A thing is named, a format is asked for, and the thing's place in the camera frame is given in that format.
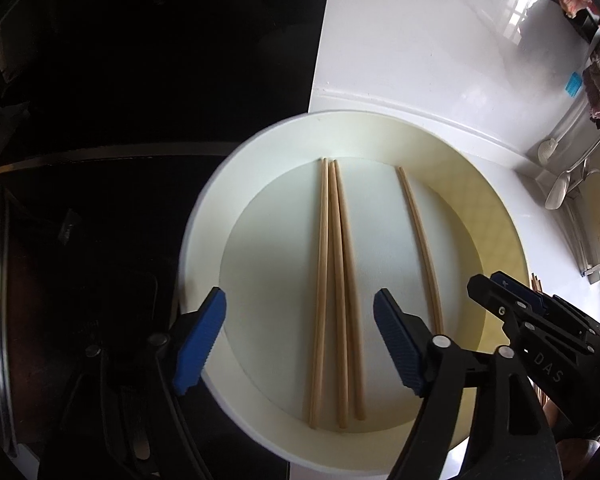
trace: bundle of chopsticks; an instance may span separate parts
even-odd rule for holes
[[[403,168],[397,168],[398,178],[405,195],[416,233],[423,279],[426,283],[427,303],[437,334],[443,333],[442,308],[436,275],[422,219],[416,207],[413,191]],[[315,311],[314,365],[309,403],[309,426],[316,428],[322,404],[322,373],[324,370],[324,339],[327,305],[327,273],[329,235],[333,244],[336,313],[336,372],[337,420],[346,428],[349,417],[349,362],[353,375],[354,416],[365,420],[362,328],[360,304],[356,286],[354,254],[347,213],[342,174],[337,160],[322,160],[320,191],[320,238],[318,242],[318,280]]]
[[[534,292],[542,292],[542,282],[533,273],[531,273],[531,289]],[[538,396],[538,402],[540,402],[540,406],[544,406],[549,400],[549,397],[547,397],[547,394],[544,393],[544,391],[538,388],[537,384],[534,384],[534,391],[536,396]]]

